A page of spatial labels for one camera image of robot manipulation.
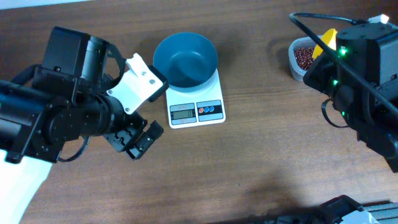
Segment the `yellow measuring scoop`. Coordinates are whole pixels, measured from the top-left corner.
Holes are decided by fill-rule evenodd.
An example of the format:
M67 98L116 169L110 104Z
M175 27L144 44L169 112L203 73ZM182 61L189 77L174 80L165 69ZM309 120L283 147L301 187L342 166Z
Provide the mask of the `yellow measuring scoop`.
M338 31L334 28L327 30L321 37L321 40L331 49L336 50L336 35ZM316 45L312 54L312 59L316 59L321 53L323 49Z

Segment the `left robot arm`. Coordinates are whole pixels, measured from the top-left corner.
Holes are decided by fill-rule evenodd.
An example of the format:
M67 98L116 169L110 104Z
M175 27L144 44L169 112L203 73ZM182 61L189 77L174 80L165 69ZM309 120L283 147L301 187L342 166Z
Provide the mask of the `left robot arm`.
M69 141L83 139L75 157L101 136L140 159L164 130L137 109L168 86L140 55L124 58L106 40L55 27L43 62L1 82L1 222L20 222Z

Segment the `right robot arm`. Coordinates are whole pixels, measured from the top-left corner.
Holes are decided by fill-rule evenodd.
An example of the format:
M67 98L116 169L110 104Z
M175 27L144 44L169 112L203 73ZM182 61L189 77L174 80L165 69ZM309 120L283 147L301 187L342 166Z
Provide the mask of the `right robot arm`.
M346 28L336 35L336 53L358 77L397 105L397 28L381 22ZM327 95L357 139L397 172L396 116L326 53L315 59L303 81Z

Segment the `white digital kitchen scale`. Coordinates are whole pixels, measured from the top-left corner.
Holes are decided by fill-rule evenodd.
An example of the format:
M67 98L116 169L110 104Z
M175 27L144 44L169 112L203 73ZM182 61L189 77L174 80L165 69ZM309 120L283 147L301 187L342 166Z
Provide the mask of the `white digital kitchen scale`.
M173 129L218 124L226 120L218 71L198 86L170 86L166 100L169 126Z

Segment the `teal plastic bowl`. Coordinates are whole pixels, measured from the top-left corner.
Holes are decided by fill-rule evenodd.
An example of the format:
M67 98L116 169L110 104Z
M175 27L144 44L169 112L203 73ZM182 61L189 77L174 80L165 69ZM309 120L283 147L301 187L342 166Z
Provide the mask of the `teal plastic bowl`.
M218 53L214 44L203 35L179 32L157 46L153 65L170 85L191 88L204 84L215 73Z

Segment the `red azuki beans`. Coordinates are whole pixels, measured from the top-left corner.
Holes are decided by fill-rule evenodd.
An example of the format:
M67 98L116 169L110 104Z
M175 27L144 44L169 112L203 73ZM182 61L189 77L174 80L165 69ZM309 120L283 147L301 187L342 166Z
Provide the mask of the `red azuki beans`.
M312 54L314 51L314 47L303 47L294 50L294 56L297 62L297 65L302 69L307 71L312 65L315 59L312 59Z

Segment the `clear plastic container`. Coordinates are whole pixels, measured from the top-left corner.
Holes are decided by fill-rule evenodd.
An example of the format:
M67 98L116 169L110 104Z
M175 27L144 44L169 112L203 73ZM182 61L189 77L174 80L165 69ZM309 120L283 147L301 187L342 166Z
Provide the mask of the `clear plastic container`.
M309 47L315 47L315 46L316 46L316 43L310 37L302 37L302 38L296 39L289 46L289 49L288 49L289 68L290 68L291 76L294 80L303 82L303 77L307 72L306 70L303 70L301 67L299 67L297 59L294 54L294 51L297 49L301 49L301 48L309 48Z

